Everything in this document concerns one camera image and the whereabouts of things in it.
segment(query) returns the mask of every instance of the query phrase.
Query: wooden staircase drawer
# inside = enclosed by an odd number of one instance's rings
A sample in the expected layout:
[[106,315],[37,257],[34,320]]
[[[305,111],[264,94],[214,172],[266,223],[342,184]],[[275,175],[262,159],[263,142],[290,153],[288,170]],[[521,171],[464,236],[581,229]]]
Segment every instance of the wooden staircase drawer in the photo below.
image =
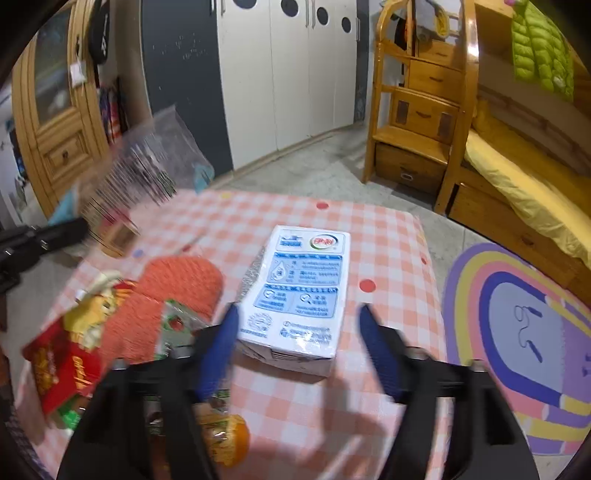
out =
[[408,88],[430,93],[455,103],[462,97],[462,72],[420,60],[411,60]]
[[436,194],[443,180],[445,165],[378,142],[375,147],[375,170],[383,179]]
[[464,51],[461,43],[451,45],[440,40],[419,41],[417,52],[420,59],[434,61],[454,69],[462,70],[464,67]]
[[392,95],[390,124],[451,145],[458,108],[413,90]]

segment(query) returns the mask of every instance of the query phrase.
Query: black circle decoration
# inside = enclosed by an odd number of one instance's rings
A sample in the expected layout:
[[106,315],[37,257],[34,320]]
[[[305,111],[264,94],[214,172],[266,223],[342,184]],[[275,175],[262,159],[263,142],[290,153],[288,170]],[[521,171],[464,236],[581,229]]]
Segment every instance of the black circle decoration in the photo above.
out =
[[351,20],[349,20],[347,17],[343,17],[343,19],[340,21],[340,26],[343,27],[345,33],[349,33],[351,31]]
[[252,8],[256,5],[256,0],[234,0],[234,3],[240,8],[248,10],[249,8]]
[[320,22],[320,25],[326,25],[329,22],[329,13],[326,11],[326,8],[320,7],[316,10],[316,18]]
[[296,0],[281,0],[281,9],[288,17],[295,17],[298,11]]

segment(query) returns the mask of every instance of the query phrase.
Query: table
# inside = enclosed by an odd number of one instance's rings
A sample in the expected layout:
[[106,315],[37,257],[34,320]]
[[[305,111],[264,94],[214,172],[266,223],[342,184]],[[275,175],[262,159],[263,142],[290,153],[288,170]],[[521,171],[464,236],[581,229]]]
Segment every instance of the table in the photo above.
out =
[[[182,249],[202,235],[189,254],[204,255],[225,277],[215,319],[232,301],[241,279],[275,225],[351,234],[345,318],[333,373],[328,379],[286,372],[240,357],[233,366],[231,411],[251,432],[249,455],[224,479],[376,478],[391,448],[403,407],[381,392],[358,334],[357,311],[371,303],[383,324],[404,333],[410,345],[446,359],[435,275],[419,220],[374,205],[266,193],[183,190],[160,208],[132,215],[141,236],[140,258],[115,260],[97,249],[78,266],[46,317],[74,305],[76,292],[104,270],[137,279],[146,262]],[[41,414],[30,364],[22,374],[17,411],[23,429],[52,475],[68,436]],[[448,412],[440,408],[428,479],[442,473]]]

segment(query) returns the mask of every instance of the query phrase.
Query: plastic bag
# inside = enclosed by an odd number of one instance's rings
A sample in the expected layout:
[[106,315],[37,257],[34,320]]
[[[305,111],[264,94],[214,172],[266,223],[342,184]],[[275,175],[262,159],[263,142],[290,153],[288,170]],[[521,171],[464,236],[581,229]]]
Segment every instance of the plastic bag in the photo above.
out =
[[49,224],[83,216],[91,236],[104,244],[112,225],[130,222],[135,205],[165,202],[181,188],[199,192],[213,177],[212,165],[172,106],[126,132],[109,158],[82,174]]

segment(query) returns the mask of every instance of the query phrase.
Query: gray floor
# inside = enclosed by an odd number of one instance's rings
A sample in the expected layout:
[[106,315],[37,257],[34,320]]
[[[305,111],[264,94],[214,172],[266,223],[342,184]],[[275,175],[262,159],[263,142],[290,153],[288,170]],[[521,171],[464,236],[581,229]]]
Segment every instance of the gray floor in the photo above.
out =
[[[365,141],[363,126],[335,132],[234,179],[223,188],[347,200],[411,212],[423,224],[441,295],[447,272],[457,256],[469,246],[487,240],[433,213],[430,207],[433,199],[420,192],[377,179],[363,185],[359,178]],[[74,268],[64,255],[48,256],[25,273],[22,284],[9,293],[9,329],[8,333],[0,334],[0,345],[11,361],[15,382],[24,365],[22,346],[39,331],[54,298]],[[535,461],[541,480],[553,480],[569,457],[536,457]]]
[[226,185],[249,192],[285,193],[382,205],[420,218],[435,267],[439,293],[457,256],[484,237],[431,210],[433,198],[381,179],[363,185],[366,130],[354,126],[281,157]]

